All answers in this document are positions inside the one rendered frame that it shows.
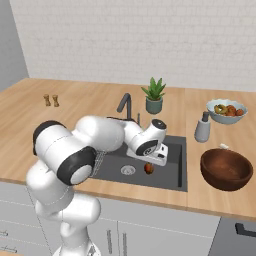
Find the grey dishwasher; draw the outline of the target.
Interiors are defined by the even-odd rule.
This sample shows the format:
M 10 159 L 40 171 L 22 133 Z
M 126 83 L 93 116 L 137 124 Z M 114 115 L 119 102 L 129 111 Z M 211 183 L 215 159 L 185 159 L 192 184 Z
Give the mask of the grey dishwasher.
M 237 235 L 236 223 L 256 229 L 256 222 L 222 217 L 208 256 L 256 256 L 256 238 Z

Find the grey drawer front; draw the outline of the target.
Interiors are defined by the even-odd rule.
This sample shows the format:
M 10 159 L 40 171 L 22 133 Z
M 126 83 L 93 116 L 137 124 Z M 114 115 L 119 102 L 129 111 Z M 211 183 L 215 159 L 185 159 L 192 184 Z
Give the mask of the grey drawer front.
M 23 254 L 24 256 L 52 256 L 47 247 L 40 245 L 1 239 L 0 246 L 15 248 L 18 251 L 17 254 Z
M 0 235 L 0 240 L 6 239 L 49 248 L 40 227 L 18 224 L 9 221 L 0 221 L 0 231 L 5 230 L 7 230 L 9 235 L 7 237 Z
M 40 226 L 24 185 L 0 182 L 0 220 L 32 227 Z

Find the grey panel under sink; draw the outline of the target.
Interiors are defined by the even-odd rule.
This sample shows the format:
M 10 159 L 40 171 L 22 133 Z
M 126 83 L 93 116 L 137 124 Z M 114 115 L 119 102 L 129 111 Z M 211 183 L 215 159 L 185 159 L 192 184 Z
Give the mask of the grey panel under sink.
M 106 198 L 99 199 L 101 217 L 125 223 L 213 238 L 220 218 L 170 208 Z

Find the dark grey sink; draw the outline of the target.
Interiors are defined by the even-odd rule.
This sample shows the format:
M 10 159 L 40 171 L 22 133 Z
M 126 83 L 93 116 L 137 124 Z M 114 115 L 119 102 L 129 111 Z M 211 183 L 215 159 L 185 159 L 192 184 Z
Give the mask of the dark grey sink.
M 118 150 L 97 156 L 94 179 L 187 191 L 185 137 L 167 135 L 166 126 L 158 119 L 153 119 L 145 131 L 134 121 L 117 120 L 117 123 L 125 130 L 125 141 Z M 167 149 L 167 163 L 153 164 L 154 172 L 148 175 L 144 165 L 149 162 L 129 157 L 128 149 L 138 156 Z

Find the grey cupboard door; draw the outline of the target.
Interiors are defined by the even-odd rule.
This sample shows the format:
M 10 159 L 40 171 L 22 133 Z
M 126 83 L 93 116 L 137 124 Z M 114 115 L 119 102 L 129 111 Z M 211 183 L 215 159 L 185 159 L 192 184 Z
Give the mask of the grey cupboard door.
M 118 223 L 120 253 L 123 256 L 123 237 L 127 234 L 127 256 L 208 256 L 212 238 Z
M 107 230 L 111 230 L 112 254 L 108 252 Z M 92 242 L 101 252 L 101 256 L 119 256 L 117 222 L 99 218 L 88 227 Z

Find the green plant in grey pot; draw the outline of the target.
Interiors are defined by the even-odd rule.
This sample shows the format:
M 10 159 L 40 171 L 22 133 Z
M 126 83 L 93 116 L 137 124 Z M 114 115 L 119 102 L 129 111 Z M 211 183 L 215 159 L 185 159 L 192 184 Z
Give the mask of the green plant in grey pot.
M 154 78 L 150 79 L 148 88 L 142 87 L 146 94 L 146 111 L 148 113 L 158 114 L 162 111 L 164 89 L 165 84 L 162 83 L 162 79 L 155 81 Z

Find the grey soap dispenser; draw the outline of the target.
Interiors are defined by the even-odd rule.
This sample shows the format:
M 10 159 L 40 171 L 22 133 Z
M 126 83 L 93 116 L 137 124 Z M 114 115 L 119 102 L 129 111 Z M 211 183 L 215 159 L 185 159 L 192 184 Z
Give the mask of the grey soap dispenser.
M 210 136 L 210 120 L 209 113 L 203 112 L 202 118 L 198 120 L 194 138 L 197 142 L 204 143 L 209 139 Z

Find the pale blue fruit bowl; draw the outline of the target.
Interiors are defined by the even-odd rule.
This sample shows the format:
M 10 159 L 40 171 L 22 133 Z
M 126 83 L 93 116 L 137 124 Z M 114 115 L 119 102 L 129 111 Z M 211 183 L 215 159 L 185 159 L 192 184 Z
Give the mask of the pale blue fruit bowl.
M 242 116 L 227 116 L 227 115 L 222 115 L 222 114 L 217 114 L 214 111 L 214 106 L 215 105 L 219 105 L 219 104 L 223 104 L 224 106 L 228 106 L 228 105 L 233 105 L 236 109 L 243 109 L 244 114 Z M 248 108 L 245 107 L 243 104 L 238 103 L 234 100 L 229 100 L 229 99 L 213 99 L 210 100 L 207 104 L 206 104 L 207 110 L 211 116 L 211 118 L 221 124 L 235 124 L 237 123 L 239 120 L 241 120 L 247 113 L 248 113 Z

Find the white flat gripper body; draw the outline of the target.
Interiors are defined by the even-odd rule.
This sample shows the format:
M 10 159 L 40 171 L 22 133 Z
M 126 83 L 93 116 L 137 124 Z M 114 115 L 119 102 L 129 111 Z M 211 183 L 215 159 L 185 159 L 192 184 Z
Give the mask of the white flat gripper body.
M 146 156 L 138 156 L 132 150 L 128 149 L 126 154 L 129 157 L 139 159 L 145 162 L 149 162 L 152 164 L 156 164 L 159 166 L 165 166 L 167 163 L 168 150 L 167 149 L 159 149 L 154 151 L 153 153 Z

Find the dark grey tap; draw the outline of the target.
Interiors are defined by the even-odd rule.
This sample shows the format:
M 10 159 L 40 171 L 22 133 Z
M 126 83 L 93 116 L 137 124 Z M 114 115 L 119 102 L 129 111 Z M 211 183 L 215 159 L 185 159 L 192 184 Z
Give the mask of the dark grey tap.
M 124 108 L 127 108 L 127 119 L 131 120 L 131 95 L 129 93 L 125 93 L 123 98 L 121 99 L 117 111 L 121 113 Z

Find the brown wooden bowl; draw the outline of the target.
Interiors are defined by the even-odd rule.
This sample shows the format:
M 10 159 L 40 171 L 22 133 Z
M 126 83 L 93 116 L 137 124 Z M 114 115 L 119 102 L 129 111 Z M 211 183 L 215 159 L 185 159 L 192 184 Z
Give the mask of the brown wooden bowl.
M 243 188 L 253 176 L 251 162 L 241 154 L 227 149 L 210 149 L 200 159 L 205 181 L 222 191 Z

